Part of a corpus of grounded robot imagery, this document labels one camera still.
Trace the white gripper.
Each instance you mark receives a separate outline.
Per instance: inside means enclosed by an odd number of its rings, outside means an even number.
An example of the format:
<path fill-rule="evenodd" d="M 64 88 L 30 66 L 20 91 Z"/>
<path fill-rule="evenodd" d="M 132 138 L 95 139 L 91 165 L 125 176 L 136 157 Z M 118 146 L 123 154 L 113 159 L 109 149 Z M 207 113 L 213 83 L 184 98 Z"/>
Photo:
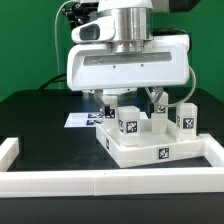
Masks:
<path fill-rule="evenodd" d="M 159 105 L 161 86 L 182 85 L 189 79 L 189 36 L 156 36 L 135 53 L 114 53 L 107 41 L 81 40 L 83 26 L 72 31 L 75 46 L 68 54 L 67 85 L 73 91 L 95 90 L 100 112 L 110 117 L 110 105 L 104 102 L 102 89 L 147 87 L 151 112 L 163 113 Z"/>

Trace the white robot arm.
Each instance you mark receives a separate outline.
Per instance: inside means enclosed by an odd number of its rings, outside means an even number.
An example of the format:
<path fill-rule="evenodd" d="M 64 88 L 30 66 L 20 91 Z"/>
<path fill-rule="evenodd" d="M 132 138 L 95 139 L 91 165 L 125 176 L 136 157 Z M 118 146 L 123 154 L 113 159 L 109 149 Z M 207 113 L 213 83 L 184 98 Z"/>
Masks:
<path fill-rule="evenodd" d="M 97 19 L 72 30 L 75 46 L 67 60 L 67 85 L 73 91 L 154 88 L 158 103 L 165 86 L 194 82 L 188 35 L 153 29 L 158 12 L 188 12 L 200 0 L 93 0 Z"/>

